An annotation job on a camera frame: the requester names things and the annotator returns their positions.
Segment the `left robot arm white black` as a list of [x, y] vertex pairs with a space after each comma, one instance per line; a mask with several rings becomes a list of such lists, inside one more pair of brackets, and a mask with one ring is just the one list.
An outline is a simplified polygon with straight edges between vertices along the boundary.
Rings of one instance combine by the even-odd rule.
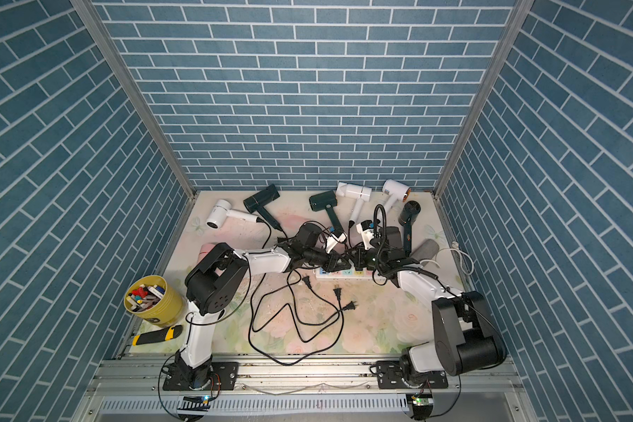
[[244, 278], [260, 274], [289, 273], [302, 265], [339, 272], [352, 266], [339, 253], [300, 247], [292, 250], [275, 246], [271, 249], [245, 251], [226, 243], [215, 244], [186, 276], [186, 298], [191, 318], [184, 346], [170, 365], [173, 381], [190, 390], [209, 386], [213, 375], [212, 344], [215, 324], [223, 317]]

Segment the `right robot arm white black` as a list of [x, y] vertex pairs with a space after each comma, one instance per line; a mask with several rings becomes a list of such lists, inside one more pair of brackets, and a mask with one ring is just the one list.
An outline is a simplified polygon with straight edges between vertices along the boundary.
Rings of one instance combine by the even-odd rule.
[[398, 248], [373, 247], [360, 252], [354, 263], [431, 309], [433, 339], [407, 348], [399, 359], [402, 379], [409, 386], [427, 384], [434, 372], [460, 376], [493, 369], [506, 360], [505, 341], [490, 320], [487, 300], [480, 293], [451, 288]]

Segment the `dark teal round hair dryer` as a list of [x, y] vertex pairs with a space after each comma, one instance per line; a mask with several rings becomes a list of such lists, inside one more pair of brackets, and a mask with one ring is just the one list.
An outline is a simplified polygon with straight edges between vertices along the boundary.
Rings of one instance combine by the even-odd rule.
[[398, 223], [403, 229], [403, 249], [406, 256], [413, 251], [413, 224], [421, 212], [421, 206], [416, 200], [409, 200], [404, 205]]

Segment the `dark green boxy hair dryer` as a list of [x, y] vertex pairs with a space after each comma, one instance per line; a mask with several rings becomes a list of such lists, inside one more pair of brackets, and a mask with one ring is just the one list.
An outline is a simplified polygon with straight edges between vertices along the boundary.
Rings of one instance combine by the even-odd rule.
[[338, 205], [337, 195], [334, 191], [326, 191], [317, 193], [309, 197], [309, 205], [312, 211], [325, 211], [332, 224], [333, 235], [340, 238], [344, 235], [344, 229], [335, 213], [335, 207]]

